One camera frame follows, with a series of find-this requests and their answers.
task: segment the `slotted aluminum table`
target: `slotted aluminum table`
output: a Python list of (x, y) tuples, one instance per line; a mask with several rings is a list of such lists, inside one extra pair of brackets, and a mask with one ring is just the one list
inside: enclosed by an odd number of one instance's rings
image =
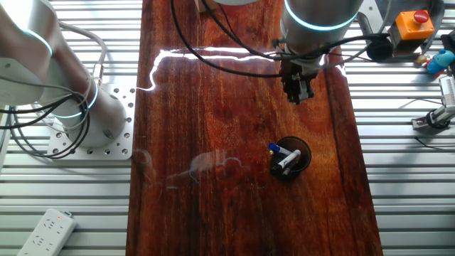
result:
[[(455, 29), (455, 1), (446, 0), (439, 35)], [(136, 84), (141, 1), (52, 1), (59, 18), (105, 39), (109, 54), (104, 83)], [(353, 23), (346, 36), (361, 34)], [(89, 68), (100, 48), (64, 31), (77, 56)], [(364, 43), (343, 46), (354, 54)], [(442, 47), (436, 40), (429, 54)], [(425, 136), (412, 130), (411, 118), (438, 108), (437, 81), (412, 64), (348, 63), (353, 106), (367, 165), (380, 238), (387, 256), (455, 255), (455, 150), (427, 149), (455, 144), (455, 130)], [(48, 128), (24, 129), (46, 150)], [(10, 141), (0, 171), (0, 255), (16, 255), (48, 208), (73, 213), (77, 227), (61, 255), (124, 255), (129, 202), (128, 161), (51, 162), (34, 159)]]

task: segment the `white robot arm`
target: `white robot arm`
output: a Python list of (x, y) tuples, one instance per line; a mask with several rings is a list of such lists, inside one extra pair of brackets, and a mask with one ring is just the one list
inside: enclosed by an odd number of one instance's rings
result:
[[(92, 75), (71, 51), (48, 0), (0, 0), (0, 23), (0, 105), (40, 104), (68, 91), (79, 92), (87, 95), (90, 113), (81, 146), (94, 149), (120, 135), (126, 122), (123, 105), (95, 79), (101, 78), (102, 66), (96, 65), (98, 74)], [(75, 100), (64, 102), (53, 114), (64, 127), (82, 119)], [(74, 140), (78, 133), (79, 129), (68, 131), (68, 137)]]

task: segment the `wooden board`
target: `wooden board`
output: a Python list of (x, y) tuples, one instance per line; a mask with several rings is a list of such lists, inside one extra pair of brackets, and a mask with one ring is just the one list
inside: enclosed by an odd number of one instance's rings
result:
[[(194, 1), (175, 1), (201, 55), (278, 71), (236, 53)], [(236, 34), (263, 51), (279, 36), (281, 11), (273, 0), (227, 8)], [(127, 255), (382, 255), (342, 68), (321, 72), (315, 98), (293, 106), (279, 79), (223, 73), (188, 54), (169, 2), (155, 0), (144, 0), (140, 53)], [(269, 172), (267, 145), (286, 136), (312, 151), (291, 183)]]

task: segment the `red button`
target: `red button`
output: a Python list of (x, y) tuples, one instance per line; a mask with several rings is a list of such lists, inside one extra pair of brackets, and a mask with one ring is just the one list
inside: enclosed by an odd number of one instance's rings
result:
[(418, 23), (425, 23), (429, 20), (429, 16), (426, 11), (416, 11), (414, 12), (414, 20)]

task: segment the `blue marker cap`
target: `blue marker cap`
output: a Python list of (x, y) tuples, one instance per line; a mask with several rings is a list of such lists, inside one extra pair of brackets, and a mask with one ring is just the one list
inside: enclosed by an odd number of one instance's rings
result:
[(279, 152), (279, 146), (273, 142), (269, 143), (269, 149), (273, 152)]

